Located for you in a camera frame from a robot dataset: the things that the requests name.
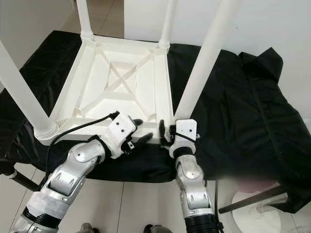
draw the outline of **tiled floor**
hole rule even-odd
[[[123,38],[123,0],[89,0],[93,32]],[[80,32],[79,18],[74,12],[61,30]],[[29,165],[18,165],[19,171],[39,182],[44,173]],[[8,232],[23,211],[32,192],[1,177],[0,228]],[[215,182],[208,182],[212,202]],[[219,206],[230,204],[236,188],[230,180],[220,182]],[[281,233],[311,233],[311,203],[295,215],[280,213]],[[220,215],[226,233],[240,233],[231,213]],[[157,223],[174,233],[185,233],[176,183],[123,183],[87,180],[60,225],[60,233],[74,233],[83,222],[90,222],[101,233],[142,233],[146,224]]]
[[[94,34],[124,38],[123,3],[123,0],[88,0],[89,18]],[[72,13],[60,30],[80,33],[77,10]]]

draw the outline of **black fabric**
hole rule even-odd
[[[81,45],[78,34],[52,32],[20,70],[50,114]],[[168,54],[173,109],[176,110],[200,47],[172,44]],[[234,175],[308,186],[311,140],[299,113],[277,86],[282,59],[269,49],[255,57],[222,50],[194,109],[198,122],[195,153],[209,179]],[[9,94],[0,96],[0,161],[32,163],[45,169],[46,149]],[[51,169],[77,141],[61,141],[51,151]],[[174,160],[159,145],[138,154],[107,159],[88,176],[132,182],[167,182]]]

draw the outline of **white wall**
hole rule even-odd
[[[178,0],[172,43],[201,45],[218,0]],[[157,41],[167,0],[124,0],[124,36]],[[311,1],[244,0],[224,49],[259,55],[273,47],[283,58],[279,86],[303,117],[311,117]]]
[[[0,39],[18,68],[72,10],[71,0],[0,0]]]

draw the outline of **metal stand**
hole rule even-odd
[[[28,179],[26,176],[24,176],[23,174],[20,174],[18,171],[16,171],[15,169],[13,170],[13,172],[11,174],[5,174],[9,179],[21,184],[22,186],[24,186],[25,188],[28,188],[32,191],[38,191],[39,186],[31,181],[30,179]]]
[[[219,209],[219,213],[220,214],[224,214],[224,213],[227,213],[227,212],[230,212],[230,211],[233,211],[233,210],[245,207],[247,205],[250,205],[250,204],[253,204],[253,203],[256,203],[256,202],[259,202],[259,201],[262,201],[262,200],[266,200],[268,198],[272,198],[272,197],[275,197],[275,196],[283,194],[283,193],[286,193],[286,191],[287,191],[286,188],[283,187],[283,186],[274,187],[274,188],[271,188],[271,189],[269,189],[267,191],[264,191],[262,193],[254,195],[254,196],[252,196],[250,198],[246,198],[246,199],[238,201],[238,202],[236,202],[234,204],[231,204],[231,205],[228,205],[226,207],[220,208]]]

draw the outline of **black cloth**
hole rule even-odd
[[[47,114],[66,80],[81,45],[78,34],[54,31],[20,70]],[[173,109],[176,110],[200,47],[172,44],[168,53]],[[198,122],[196,157],[209,179],[216,175],[275,179],[307,186],[311,179],[311,137],[299,113],[277,86],[282,59],[269,49],[255,57],[222,50],[194,109]],[[32,163],[45,169],[47,147],[9,94],[0,96],[0,163]],[[61,141],[51,151],[56,168],[77,141]],[[174,160],[159,145],[117,160],[107,158],[89,178],[167,182]]]

